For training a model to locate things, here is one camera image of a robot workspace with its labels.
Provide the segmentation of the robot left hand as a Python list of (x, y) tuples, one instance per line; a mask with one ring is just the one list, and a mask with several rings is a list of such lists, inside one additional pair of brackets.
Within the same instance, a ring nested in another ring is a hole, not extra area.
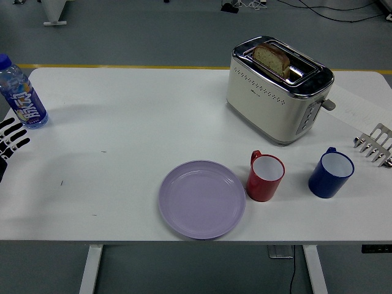
[(29, 142), (27, 130), (21, 122), (16, 122), (15, 118), (7, 118), (1, 122), (1, 180), (8, 166), (7, 161)]

